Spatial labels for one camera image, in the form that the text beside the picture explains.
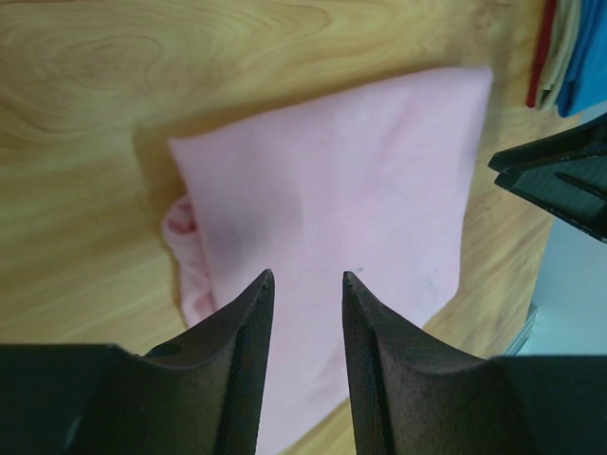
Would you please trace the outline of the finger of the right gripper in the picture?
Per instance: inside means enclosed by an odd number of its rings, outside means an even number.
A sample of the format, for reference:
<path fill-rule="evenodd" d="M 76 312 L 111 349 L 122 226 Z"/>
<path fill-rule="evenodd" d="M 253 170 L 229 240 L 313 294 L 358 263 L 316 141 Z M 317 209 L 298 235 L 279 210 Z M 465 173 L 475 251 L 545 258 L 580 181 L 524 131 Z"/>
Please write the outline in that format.
<path fill-rule="evenodd" d="M 606 116 L 495 154 L 495 184 L 606 241 Z"/>

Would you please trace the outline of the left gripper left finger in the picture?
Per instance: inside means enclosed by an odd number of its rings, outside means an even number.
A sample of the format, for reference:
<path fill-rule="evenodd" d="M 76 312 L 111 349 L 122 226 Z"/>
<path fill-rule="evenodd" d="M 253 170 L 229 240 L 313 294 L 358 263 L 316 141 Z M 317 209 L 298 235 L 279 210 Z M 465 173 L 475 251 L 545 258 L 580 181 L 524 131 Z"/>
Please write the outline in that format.
<path fill-rule="evenodd" d="M 234 301 L 134 355 L 115 344 L 5 344 L 5 454 L 251 454 L 274 310 L 262 272 Z"/>

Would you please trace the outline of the pink t shirt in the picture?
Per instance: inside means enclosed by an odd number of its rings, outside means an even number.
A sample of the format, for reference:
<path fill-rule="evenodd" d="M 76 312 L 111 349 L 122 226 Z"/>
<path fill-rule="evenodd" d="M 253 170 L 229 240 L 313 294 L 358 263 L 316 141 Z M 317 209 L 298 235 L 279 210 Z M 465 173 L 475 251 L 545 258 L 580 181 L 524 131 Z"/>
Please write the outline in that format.
<path fill-rule="evenodd" d="M 344 272 L 418 326 L 454 297 L 491 86 L 486 67 L 439 68 L 171 140 L 186 192 L 162 231 L 186 322 L 274 274 L 258 453 L 347 397 Z"/>

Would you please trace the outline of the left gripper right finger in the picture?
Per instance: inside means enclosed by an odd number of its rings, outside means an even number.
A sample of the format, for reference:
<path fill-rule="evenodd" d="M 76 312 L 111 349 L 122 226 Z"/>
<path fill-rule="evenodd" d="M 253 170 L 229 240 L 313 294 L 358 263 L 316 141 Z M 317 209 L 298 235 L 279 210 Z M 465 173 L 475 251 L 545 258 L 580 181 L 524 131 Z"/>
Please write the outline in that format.
<path fill-rule="evenodd" d="M 431 336 L 351 273 L 342 326 L 359 454 L 602 454 L 602 355 L 483 359 Z"/>

